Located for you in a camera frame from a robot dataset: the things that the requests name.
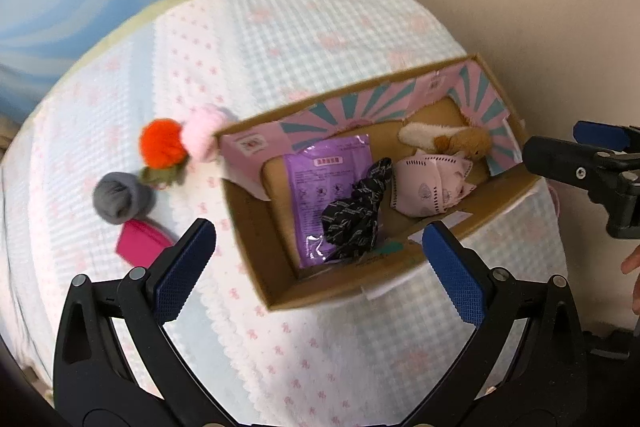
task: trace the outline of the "bed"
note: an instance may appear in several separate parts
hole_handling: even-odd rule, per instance
[[[464,54],[413,0],[161,0],[142,10],[73,65],[2,161],[0,333],[15,358],[50,383],[71,278],[119,279],[130,269],[114,253],[119,227],[95,214],[91,193],[106,172],[142,166],[145,123],[184,120],[206,102],[248,118]],[[472,331],[430,266],[348,300],[269,314],[240,261],[219,174],[215,164],[191,168],[185,185],[158,192],[150,214],[176,235],[196,217],[218,230],[215,255],[166,325],[194,373],[245,424],[400,421]],[[566,273],[544,182],[465,244],[520,279]],[[156,393],[126,327],[116,327],[140,385]],[[521,331],[514,326],[490,380],[505,371]]]

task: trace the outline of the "blue gripper pad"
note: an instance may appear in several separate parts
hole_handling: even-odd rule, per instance
[[[624,151],[631,145],[624,128],[583,120],[574,125],[574,139],[578,143],[618,152]]]
[[[165,248],[160,254],[167,252],[166,259],[171,263],[168,269],[163,269],[160,257],[150,267],[153,270],[158,263],[164,274],[155,282],[153,291],[154,317],[159,324],[178,317],[215,249],[216,229],[212,222],[196,219],[175,246]]]
[[[422,232],[422,251],[456,307],[458,315],[463,321],[477,328],[486,315],[486,296],[480,283],[466,269],[456,253],[456,249],[463,248],[462,245],[452,233],[449,232],[447,235],[449,237],[444,237],[435,223],[427,225]]]

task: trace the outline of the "screw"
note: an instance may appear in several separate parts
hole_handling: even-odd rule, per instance
[[[552,279],[552,281],[559,288],[564,288],[566,286],[566,279],[561,275],[554,275],[554,278]]]
[[[622,172],[622,177],[630,182],[634,182],[638,179],[638,175],[631,171]]]
[[[511,274],[504,268],[494,268],[491,275],[493,275],[494,279],[497,281],[506,281],[511,276]]]
[[[145,276],[146,270],[142,266],[136,266],[129,272],[129,278],[137,281]]]
[[[71,279],[71,284],[73,286],[82,286],[86,281],[86,275],[83,273],[79,273],[73,279]]]

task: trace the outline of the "finger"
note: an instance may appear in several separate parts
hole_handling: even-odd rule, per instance
[[[633,272],[636,268],[640,267],[640,246],[636,247],[636,249],[627,257],[620,265],[620,269],[623,274],[628,274]]]
[[[634,301],[631,304],[631,309],[636,315],[640,315],[640,275],[636,279],[636,285],[634,286]]]

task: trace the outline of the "orange pom-pom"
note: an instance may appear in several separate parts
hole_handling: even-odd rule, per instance
[[[187,158],[180,142],[182,126],[170,118],[161,118],[147,125],[140,135],[140,155],[151,169],[168,169]]]

